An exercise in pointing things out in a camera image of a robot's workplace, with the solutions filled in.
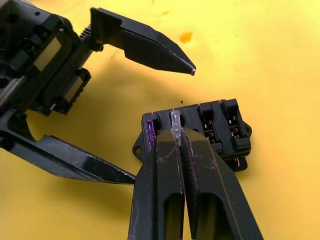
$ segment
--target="mounting hole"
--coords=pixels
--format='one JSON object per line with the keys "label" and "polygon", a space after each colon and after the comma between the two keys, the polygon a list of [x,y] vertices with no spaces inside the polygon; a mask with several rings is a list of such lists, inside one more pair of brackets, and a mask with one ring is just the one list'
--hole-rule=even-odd
{"label": "mounting hole", "polygon": [[5,34],[6,34],[6,31],[0,28],[0,38],[3,37]]}
{"label": "mounting hole", "polygon": [[14,24],[16,22],[18,22],[19,16],[17,14],[10,14],[7,18],[6,18],[6,22],[8,24]]}
{"label": "mounting hole", "polygon": [[134,151],[135,151],[136,154],[141,154],[142,150],[143,150],[142,146],[136,146],[134,148]]}
{"label": "mounting hole", "polygon": [[8,79],[0,77],[0,89],[5,88],[8,85],[8,83]]}

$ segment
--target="black fuse box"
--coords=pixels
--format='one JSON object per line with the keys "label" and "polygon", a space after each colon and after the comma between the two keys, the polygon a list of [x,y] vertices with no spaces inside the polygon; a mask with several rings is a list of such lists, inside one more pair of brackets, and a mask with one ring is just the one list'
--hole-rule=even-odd
{"label": "black fuse box", "polygon": [[[146,113],[142,116],[142,132],[132,152],[144,162],[153,146],[150,131],[156,136],[172,128],[171,111],[167,109]],[[236,99],[218,100],[196,105],[178,107],[183,128],[189,128],[205,135],[211,147],[234,171],[247,169],[246,156],[251,151],[251,127],[241,117]]]}

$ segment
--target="purple fuse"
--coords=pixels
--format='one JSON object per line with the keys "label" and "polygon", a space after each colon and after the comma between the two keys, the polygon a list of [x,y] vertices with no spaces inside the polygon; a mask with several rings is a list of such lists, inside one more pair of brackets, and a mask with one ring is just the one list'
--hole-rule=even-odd
{"label": "purple fuse", "polygon": [[147,130],[147,134],[148,134],[148,140],[149,140],[149,147],[150,150],[152,149],[152,147],[154,146],[154,144],[156,143],[156,132],[155,132],[155,128],[154,128],[154,122],[152,120],[146,121],[145,122],[145,127]]}

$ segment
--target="yellow table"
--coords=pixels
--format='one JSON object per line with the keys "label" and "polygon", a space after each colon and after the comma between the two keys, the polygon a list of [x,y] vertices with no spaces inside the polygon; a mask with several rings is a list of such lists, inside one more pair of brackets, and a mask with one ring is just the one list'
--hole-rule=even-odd
{"label": "yellow table", "polygon": [[[67,116],[28,112],[38,139],[54,135],[136,174],[143,113],[236,98],[253,129],[237,177],[264,238],[320,239],[319,0],[32,2],[78,33],[90,7],[146,23],[197,66],[194,77],[156,71],[107,46],[85,65],[92,79]],[[132,186],[54,177],[2,149],[0,163],[1,239],[127,239]]]}

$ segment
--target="yellow surface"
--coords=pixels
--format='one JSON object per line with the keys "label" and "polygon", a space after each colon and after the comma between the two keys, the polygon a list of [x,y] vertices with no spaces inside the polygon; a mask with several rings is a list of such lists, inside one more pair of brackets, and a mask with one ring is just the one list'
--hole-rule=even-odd
{"label": "yellow surface", "polygon": [[[264,238],[320,239],[319,0],[32,2],[78,33],[90,7],[144,22],[197,66],[194,77],[156,71],[107,46],[85,65],[92,79],[67,116],[28,113],[38,139],[57,136],[136,174],[143,113],[237,98],[253,129],[248,169],[237,176]],[[132,186],[54,177],[3,150],[0,158],[1,239],[127,239]]]}

